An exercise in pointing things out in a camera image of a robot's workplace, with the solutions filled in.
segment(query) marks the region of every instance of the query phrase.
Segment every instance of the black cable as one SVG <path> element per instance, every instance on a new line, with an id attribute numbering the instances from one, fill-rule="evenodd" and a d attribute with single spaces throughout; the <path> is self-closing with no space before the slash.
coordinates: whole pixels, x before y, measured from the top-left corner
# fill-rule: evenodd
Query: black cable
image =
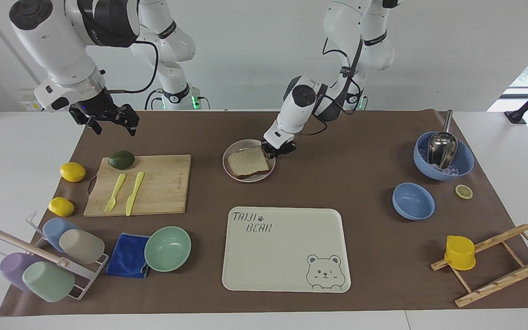
<path id="1" fill-rule="evenodd" d="M 354 114 L 354 112 L 356 112 L 356 108 L 354 108 L 354 110 L 352 110 L 352 112 L 345 111 L 345 110 L 343 109 L 343 107 L 340 106 L 339 103 L 337 103 L 337 101 L 335 101 L 335 99 L 332 98 L 331 96 L 328 96 L 328 95 L 325 94 L 325 95 L 323 95 L 323 97 L 324 97 L 324 98 L 328 98 L 329 100 L 331 100 L 331 102 L 332 102 L 333 104 L 335 104 L 337 107 L 339 107 L 339 109 L 341 110 L 341 112 L 345 113 L 345 114 L 348 115 L 348 116 L 351 116 L 351 115 Z"/>
<path id="2" fill-rule="evenodd" d="M 155 100 L 159 100 L 159 101 L 161 101 L 162 98 L 155 98 L 155 99 L 153 99 L 152 102 L 150 102 L 150 110 L 154 110 L 154 101 L 155 101 Z"/>
<path id="3" fill-rule="evenodd" d="M 148 103 L 150 102 L 150 98 L 152 97 L 152 95 L 154 95 L 154 93 L 157 92 L 153 90 L 152 92 L 150 92 L 150 94 L 148 94 L 148 98 L 146 98 L 146 103 L 144 103 L 144 110 L 148 110 Z"/>
<path id="4" fill-rule="evenodd" d="M 347 65 L 349 67 L 351 67 L 350 65 L 350 58 L 347 56 L 347 54 L 343 51 L 343 50 L 339 50 L 339 49 L 330 49 L 328 51 L 325 51 L 325 48 L 327 47 L 327 41 L 329 41 L 329 38 L 325 38 L 325 44 L 323 45 L 323 50 L 321 51 L 321 54 L 323 55 L 327 55 L 329 53 L 339 53 L 339 54 L 342 54 L 343 56 L 346 57 L 346 60 L 347 60 Z"/>
<path id="5" fill-rule="evenodd" d="M 147 86 L 145 86 L 144 88 L 142 88 L 140 90 L 111 89 L 111 90 L 109 90 L 109 94 L 138 94 L 138 93 L 145 92 L 154 83 L 154 80 L 156 78 L 156 73 L 158 71 L 158 62 L 159 62 L 158 47 L 155 44 L 153 44 L 153 43 L 151 43 L 149 41 L 136 40 L 136 41 L 134 41 L 134 44 L 149 44 L 149 45 L 154 47 L 154 52 L 156 53 L 156 61 L 155 61 L 155 64 L 154 64 L 154 73 L 152 74 L 152 79 L 151 79 L 151 81 L 149 82 L 149 84 Z"/>
<path id="6" fill-rule="evenodd" d="M 358 88 L 358 98 L 362 96 L 362 88 L 360 88 L 360 85 L 357 84 L 354 79 L 352 79 L 352 83 Z"/>
<path id="7" fill-rule="evenodd" d="M 314 115 L 315 119 L 317 119 L 318 121 L 321 122 L 321 124 L 323 124 L 323 129 L 321 129 L 320 131 L 318 132 L 315 132 L 315 133 L 300 133 L 299 135 L 303 135 L 303 136 L 313 136 L 313 135 L 317 135 L 317 134 L 321 134 L 323 133 L 326 129 L 327 129 L 327 123 L 325 121 L 322 121 L 321 119 L 317 118 L 316 115 Z"/>
<path id="8" fill-rule="evenodd" d="M 209 110 L 211 110 L 211 103 L 209 103 L 209 99 L 208 98 L 206 98 L 205 96 L 199 96 L 197 99 L 206 100 L 207 101 L 207 106 L 209 107 Z"/>

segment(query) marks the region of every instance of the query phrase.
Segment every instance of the blue bowl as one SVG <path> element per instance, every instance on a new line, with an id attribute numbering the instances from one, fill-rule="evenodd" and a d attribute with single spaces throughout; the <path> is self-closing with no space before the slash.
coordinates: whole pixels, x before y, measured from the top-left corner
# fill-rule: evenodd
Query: blue bowl
<path id="1" fill-rule="evenodd" d="M 458 175 L 453 176 L 440 172 L 431 167 L 431 165 L 427 163 L 423 157 L 421 157 L 421 154 L 419 154 L 419 149 L 423 149 L 425 152 L 427 152 L 429 139 L 435 133 L 437 132 L 425 133 L 419 137 L 419 140 L 417 140 L 417 143 L 415 144 L 415 150 L 412 154 L 412 158 L 415 161 L 417 169 L 419 169 L 419 171 L 421 171 L 421 173 L 423 173 L 425 176 L 439 181 L 453 180 L 470 173 L 470 171 L 472 171 L 474 168 L 474 156 L 470 149 L 460 140 L 457 141 L 457 152 L 455 153 L 455 157 L 453 157 L 453 161 L 450 165 L 450 167 L 454 167 L 459 170 Z"/>
<path id="2" fill-rule="evenodd" d="M 394 188 L 392 205 L 399 215 L 409 220 L 423 220 L 435 212 L 435 201 L 427 189 L 405 182 Z"/>

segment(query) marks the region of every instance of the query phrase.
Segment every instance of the green bowl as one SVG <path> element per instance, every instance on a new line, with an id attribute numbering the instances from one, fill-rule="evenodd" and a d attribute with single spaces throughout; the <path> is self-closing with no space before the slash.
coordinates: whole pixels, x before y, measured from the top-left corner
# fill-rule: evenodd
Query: green bowl
<path id="1" fill-rule="evenodd" d="M 180 268 L 191 254 L 191 238 L 178 227 L 157 230 L 146 243 L 144 257 L 155 271 L 168 272 Z"/>

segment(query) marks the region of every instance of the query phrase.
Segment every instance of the white plate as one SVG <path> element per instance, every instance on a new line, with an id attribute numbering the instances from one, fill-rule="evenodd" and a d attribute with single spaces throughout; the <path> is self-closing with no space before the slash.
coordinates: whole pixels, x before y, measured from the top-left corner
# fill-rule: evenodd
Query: white plate
<path id="1" fill-rule="evenodd" d="M 253 175 L 253 176 L 247 177 L 247 178 L 236 178 L 228 170 L 226 159 L 227 159 L 227 157 L 229 157 L 230 154 L 239 152 L 240 150 L 243 150 L 243 149 L 253 148 L 253 147 L 256 147 L 256 146 L 262 146 L 262 142 L 258 141 L 258 140 L 253 140 L 253 139 L 241 140 L 241 141 L 237 141 L 236 143 L 234 143 L 231 146 L 229 146 L 227 148 L 227 150 L 224 152 L 224 161 L 223 161 L 224 170 L 234 180 L 237 180 L 239 182 L 245 182 L 245 183 L 258 182 L 260 180 L 264 180 L 266 177 L 268 177 L 270 175 L 270 173 L 272 173 L 272 171 L 274 171 L 274 166 L 276 165 L 276 158 L 272 158 L 272 159 L 268 158 L 268 167 L 270 167 L 270 171 L 268 171 L 268 173 L 264 173 L 262 175 Z"/>
<path id="2" fill-rule="evenodd" d="M 349 290 L 341 215 L 335 209 L 235 207 L 222 282 L 233 291 Z"/>

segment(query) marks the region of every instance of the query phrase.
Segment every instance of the white table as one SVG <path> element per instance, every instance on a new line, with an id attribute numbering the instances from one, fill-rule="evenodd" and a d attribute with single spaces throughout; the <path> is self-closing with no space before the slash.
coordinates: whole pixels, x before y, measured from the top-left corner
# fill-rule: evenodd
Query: white table
<path id="1" fill-rule="evenodd" d="M 528 128 L 511 125 L 501 113 L 455 113 L 454 117 L 515 224 L 528 222 Z M 59 166 L 71 157 L 82 129 L 68 113 L 0 113 L 0 228 L 24 240 L 32 238 L 23 217 L 45 211 L 59 180 Z M 0 242 L 0 251 L 17 250 Z M 0 275 L 0 303 L 8 286 Z M 40 329 L 50 324 L 55 330 L 326 330 L 337 325 L 376 330 L 521 329 L 528 327 L 528 309 L 0 318 L 0 329 Z"/>

